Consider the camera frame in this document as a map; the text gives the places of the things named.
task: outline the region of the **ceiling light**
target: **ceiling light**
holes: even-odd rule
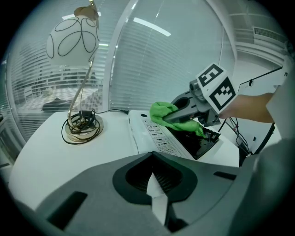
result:
[[[142,20],[142,19],[139,19],[139,18],[136,18],[134,17],[133,19],[134,22],[136,23],[139,23],[139,24],[142,24],[142,25],[145,25],[155,31],[158,31],[159,33],[162,33],[164,34],[165,36],[169,37],[171,35],[171,33],[169,33],[168,31],[162,29],[161,27],[155,25],[155,24],[152,24],[152,23],[149,23],[148,21],[145,21],[145,20]]]
[[[75,16],[74,14],[67,15],[67,16],[63,16],[62,19],[63,19],[63,20],[66,20],[66,19],[72,18],[72,17],[74,17],[74,16]]]

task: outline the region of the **green towel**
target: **green towel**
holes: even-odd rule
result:
[[[174,123],[170,124],[163,120],[163,117],[168,115],[169,113],[178,110],[177,106],[168,103],[168,102],[156,102],[152,104],[151,109],[149,111],[151,115],[152,121],[166,127],[170,127],[177,131],[189,131],[189,132],[195,132],[197,136],[202,136],[205,138],[205,135],[203,134],[203,129],[201,125],[194,121],[190,120],[184,123]]]

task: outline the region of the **white lampshade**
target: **white lampshade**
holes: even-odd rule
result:
[[[46,53],[53,65],[88,65],[99,46],[96,24],[86,16],[60,22],[51,31]]]

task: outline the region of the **white table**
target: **white table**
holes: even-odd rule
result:
[[[69,145],[62,140],[61,126],[66,117],[66,112],[57,112],[48,118],[24,146],[12,169],[8,185],[12,195],[33,210],[82,171],[135,155],[126,114],[101,114],[102,133],[83,145]],[[218,151],[214,155],[205,154],[201,161],[239,166],[238,148],[224,136],[220,140]]]

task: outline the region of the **lamp base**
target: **lamp base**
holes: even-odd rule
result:
[[[67,134],[67,137],[74,141],[74,142],[85,142],[92,138],[95,135],[99,135],[103,130],[103,121],[100,116],[95,116],[96,120],[93,121],[93,123],[87,127],[86,129],[83,129],[81,132],[78,130],[75,130],[75,132],[72,132],[72,128],[68,124],[65,125],[65,132]],[[77,120],[79,120],[80,117],[73,117],[72,123],[77,123]]]

